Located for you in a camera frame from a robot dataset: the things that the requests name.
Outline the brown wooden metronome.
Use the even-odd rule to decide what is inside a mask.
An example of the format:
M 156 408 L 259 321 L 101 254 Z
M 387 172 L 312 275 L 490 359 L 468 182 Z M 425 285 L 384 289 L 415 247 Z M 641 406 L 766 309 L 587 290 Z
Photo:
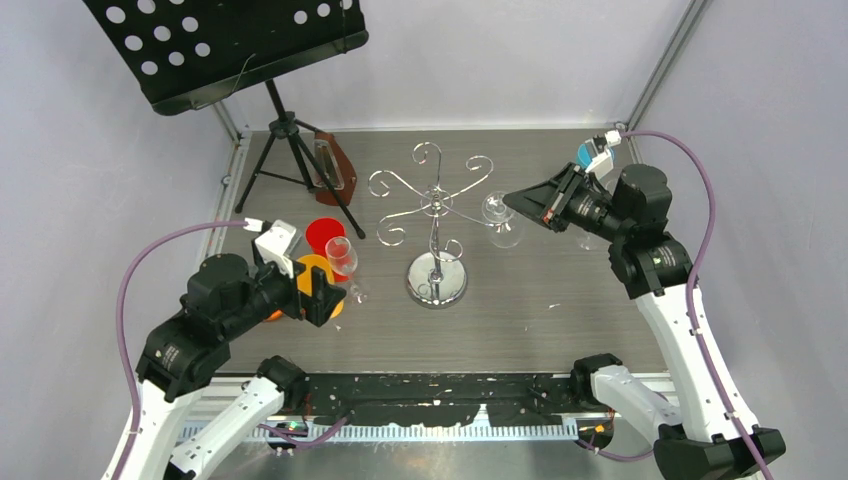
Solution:
M 318 165 L 325 172 L 343 204 L 349 206 L 357 185 L 357 173 L 352 162 L 338 144 L 335 136 L 330 133 L 316 133 L 313 147 Z

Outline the clear ribbed wine glass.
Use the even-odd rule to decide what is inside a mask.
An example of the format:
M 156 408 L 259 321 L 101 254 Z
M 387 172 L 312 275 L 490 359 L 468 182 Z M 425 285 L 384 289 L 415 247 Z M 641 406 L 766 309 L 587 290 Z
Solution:
M 496 247 L 510 249 L 523 239 L 525 228 L 522 217 L 504 202 L 503 191 L 493 191 L 483 200 L 481 213 L 488 224 L 489 241 Z

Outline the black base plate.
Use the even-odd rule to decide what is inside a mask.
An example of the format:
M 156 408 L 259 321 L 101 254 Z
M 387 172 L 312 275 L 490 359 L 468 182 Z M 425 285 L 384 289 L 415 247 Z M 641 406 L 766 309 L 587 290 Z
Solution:
M 553 426 L 564 415 L 611 421 L 611 409 L 554 373 L 313 373 L 295 384 L 279 415 L 330 426 L 452 427 L 483 411 L 490 425 Z

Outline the orange curved toy tube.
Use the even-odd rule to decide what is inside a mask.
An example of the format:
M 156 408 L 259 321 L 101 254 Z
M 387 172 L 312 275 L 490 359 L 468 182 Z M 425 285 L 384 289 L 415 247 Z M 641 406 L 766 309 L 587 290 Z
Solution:
M 283 317 L 283 312 L 281 310 L 277 310 L 272 313 L 268 318 L 265 319 L 265 322 L 273 322 L 279 320 Z

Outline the black music stand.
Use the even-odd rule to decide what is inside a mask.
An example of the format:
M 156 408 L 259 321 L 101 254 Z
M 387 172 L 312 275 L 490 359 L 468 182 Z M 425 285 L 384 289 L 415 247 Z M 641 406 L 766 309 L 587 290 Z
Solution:
M 359 238 L 366 233 L 348 206 L 352 165 L 321 165 L 300 135 L 330 134 L 283 106 L 275 79 L 363 46 L 369 34 L 357 1 L 100 1 L 86 7 L 130 68 L 153 110 L 175 116 L 262 84 L 277 113 L 272 147 L 288 141 L 298 184 L 337 205 Z

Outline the red wine glass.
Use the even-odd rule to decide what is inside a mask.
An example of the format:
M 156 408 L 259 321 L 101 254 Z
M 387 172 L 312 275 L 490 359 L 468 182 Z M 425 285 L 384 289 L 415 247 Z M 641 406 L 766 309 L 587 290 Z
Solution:
M 315 254 L 324 256 L 325 244 L 335 236 L 345 236 L 346 230 L 344 225 L 337 219 L 331 217 L 322 217 L 311 222 L 305 231 L 307 243 Z M 335 279 L 339 283 L 345 283 L 346 278 L 335 273 Z

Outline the yellow wine glass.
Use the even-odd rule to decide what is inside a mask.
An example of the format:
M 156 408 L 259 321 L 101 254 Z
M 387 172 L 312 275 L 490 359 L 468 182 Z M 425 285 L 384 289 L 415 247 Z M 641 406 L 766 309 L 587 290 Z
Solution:
M 335 273 L 333 272 L 329 261 L 324 256 L 318 254 L 307 254 L 299 257 L 297 261 L 305 267 L 305 271 L 297 277 L 298 289 L 302 293 L 309 296 L 313 293 L 312 269 L 314 267 L 319 268 L 325 273 L 330 285 L 336 284 Z

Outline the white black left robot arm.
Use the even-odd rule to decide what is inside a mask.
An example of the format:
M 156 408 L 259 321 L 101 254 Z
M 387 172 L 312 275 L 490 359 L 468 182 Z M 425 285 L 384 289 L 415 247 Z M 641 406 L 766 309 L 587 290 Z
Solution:
M 187 282 L 180 310 L 147 337 L 134 378 L 141 394 L 104 474 L 107 479 L 206 479 L 269 416 L 298 412 L 306 373 L 279 355 L 263 360 L 247 388 L 182 446 L 192 407 L 231 357 L 230 344 L 279 312 L 317 327 L 345 298 L 324 271 L 310 270 L 312 292 L 273 262 L 250 274 L 236 254 L 207 258 Z

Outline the blue wine glass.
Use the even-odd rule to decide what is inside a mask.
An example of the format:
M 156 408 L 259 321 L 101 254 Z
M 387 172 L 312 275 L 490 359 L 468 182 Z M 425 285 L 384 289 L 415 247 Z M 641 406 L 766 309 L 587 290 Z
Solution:
M 578 147 L 575 162 L 583 169 L 588 170 L 594 158 L 597 156 L 594 143 L 589 140 Z

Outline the chrome wine glass rack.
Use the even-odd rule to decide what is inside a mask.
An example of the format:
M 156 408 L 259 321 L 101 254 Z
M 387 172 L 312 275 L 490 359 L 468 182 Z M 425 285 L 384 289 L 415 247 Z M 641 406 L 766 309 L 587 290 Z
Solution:
M 434 142 L 417 144 L 410 154 L 412 161 L 423 165 L 433 159 L 436 162 L 436 179 L 426 189 L 419 190 L 402 176 L 392 170 L 382 169 L 373 172 L 368 178 L 368 192 L 377 198 L 390 195 L 391 188 L 384 181 L 391 177 L 419 199 L 419 205 L 411 210 L 400 211 L 383 216 L 377 223 L 378 241 L 386 247 L 399 247 L 406 240 L 406 230 L 396 222 L 410 215 L 422 214 L 430 220 L 427 250 L 415 257 L 406 270 L 405 288 L 409 297 L 418 305 L 429 309 L 444 309 L 459 302 L 468 287 L 469 275 L 462 263 L 464 247 L 454 238 L 440 239 L 441 219 L 455 215 L 464 220 L 486 228 L 494 227 L 494 222 L 465 215 L 453 208 L 454 201 L 461 195 L 487 180 L 494 171 L 492 159 L 484 155 L 474 155 L 465 162 L 470 172 L 480 171 L 482 176 L 476 181 L 450 192 L 442 187 L 441 148 Z

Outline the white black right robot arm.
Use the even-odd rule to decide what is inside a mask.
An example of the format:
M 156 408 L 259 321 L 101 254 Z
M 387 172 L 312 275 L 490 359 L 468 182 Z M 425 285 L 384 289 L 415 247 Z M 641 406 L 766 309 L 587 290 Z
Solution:
M 639 164 L 623 169 L 613 191 L 569 164 L 504 196 L 507 207 L 547 230 L 575 226 L 608 242 L 611 270 L 647 321 L 677 395 L 665 399 L 605 353 L 574 363 L 574 403 L 622 416 L 650 443 L 666 479 L 743 479 L 763 473 L 786 444 L 778 430 L 760 424 L 734 386 L 693 262 L 666 229 L 671 201 L 666 175 Z

